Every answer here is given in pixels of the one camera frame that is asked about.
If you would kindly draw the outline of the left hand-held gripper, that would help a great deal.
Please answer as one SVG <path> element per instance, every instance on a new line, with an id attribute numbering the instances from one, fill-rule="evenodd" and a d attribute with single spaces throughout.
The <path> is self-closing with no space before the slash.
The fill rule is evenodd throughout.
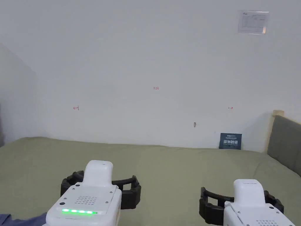
<path id="1" fill-rule="evenodd" d="M 120 211 L 135 209 L 141 185 L 135 175 L 112 181 L 113 164 L 91 160 L 85 171 L 73 172 L 61 183 L 61 197 L 46 215 L 47 226 L 117 226 Z M 130 184 L 129 190 L 124 185 Z"/>

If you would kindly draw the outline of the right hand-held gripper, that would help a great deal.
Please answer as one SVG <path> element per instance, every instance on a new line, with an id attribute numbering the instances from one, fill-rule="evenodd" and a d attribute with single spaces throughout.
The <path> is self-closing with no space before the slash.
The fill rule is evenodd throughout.
<path id="1" fill-rule="evenodd" d="M 283 214 L 281 201 L 263 190 L 259 181 L 237 179 L 234 197 L 212 193 L 201 187 L 199 215 L 205 223 L 224 226 L 293 226 Z M 208 202 L 212 198 L 217 205 Z"/>

